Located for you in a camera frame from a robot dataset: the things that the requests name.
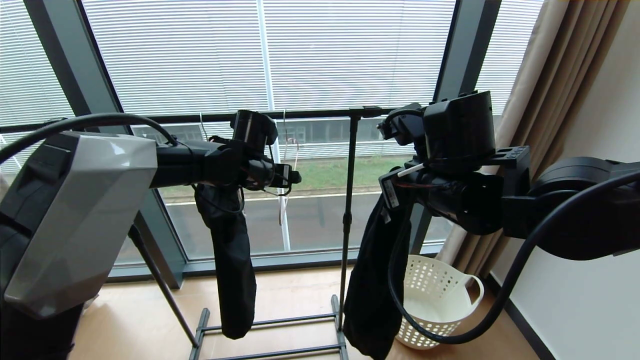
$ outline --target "black baseboard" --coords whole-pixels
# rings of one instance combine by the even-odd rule
[[[500,284],[493,278],[493,275],[489,274],[484,279],[484,284],[486,287],[493,293],[494,296],[497,296],[498,291],[500,291]],[[509,317],[516,324],[520,332],[524,335],[524,338],[527,340],[533,351],[536,352],[536,355],[541,360],[556,360],[556,358],[551,354],[551,351],[547,348],[544,342],[540,339],[538,334],[533,330],[531,325],[527,322],[527,320],[522,316],[520,310],[512,303],[511,299],[507,301],[507,304],[504,306],[504,310],[509,315]]]

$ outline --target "black cloth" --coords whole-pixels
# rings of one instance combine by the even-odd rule
[[[218,208],[238,209],[240,200],[235,190],[202,184],[196,188],[195,199],[202,220],[211,230],[222,334],[239,339],[253,325],[255,272],[244,215],[241,212],[230,214]]]
[[[402,315],[389,292],[387,272],[389,258],[398,234],[403,233],[398,259],[394,264],[394,288],[404,296],[404,271],[409,253],[409,228],[403,231],[407,206],[387,211],[381,196],[367,221],[356,265],[351,272],[344,303],[344,334],[363,355],[384,359],[400,329]]]

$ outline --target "grass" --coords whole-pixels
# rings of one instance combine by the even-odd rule
[[[362,156],[356,158],[353,174],[353,186],[378,186],[378,178],[392,167],[400,166],[409,160],[408,156]],[[301,160],[297,170],[302,182],[294,190],[320,190],[343,188],[347,185],[347,160],[322,159]],[[192,197],[189,186],[174,186],[159,189],[164,197]]]

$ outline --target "white plastic basket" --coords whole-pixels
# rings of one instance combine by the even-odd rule
[[[471,303],[466,283],[475,280],[480,296]],[[458,271],[441,261],[409,255],[404,274],[404,309],[423,328],[448,336],[473,313],[484,295],[484,286],[476,276]],[[417,332],[403,317],[396,338],[416,349],[433,348],[439,343]]]

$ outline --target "light wood floor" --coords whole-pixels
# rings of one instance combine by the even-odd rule
[[[255,320],[305,316],[332,311],[330,297],[340,288],[337,268],[261,273]],[[220,324],[218,290],[213,277],[187,279],[174,296],[189,325],[195,330],[203,307],[211,310],[209,325]],[[493,301],[485,295],[468,321],[473,327]],[[243,339],[230,340],[208,334],[201,359],[228,357],[288,348],[336,343],[333,322],[251,330]],[[71,360],[187,359],[191,346],[162,293],[154,282],[105,285],[100,297],[86,310],[76,335]],[[307,355],[315,360],[338,359],[337,354]],[[349,347],[350,359],[368,359]],[[463,345],[439,345],[426,351],[412,350],[396,342],[389,359],[537,359],[511,319],[502,314],[480,338]]]

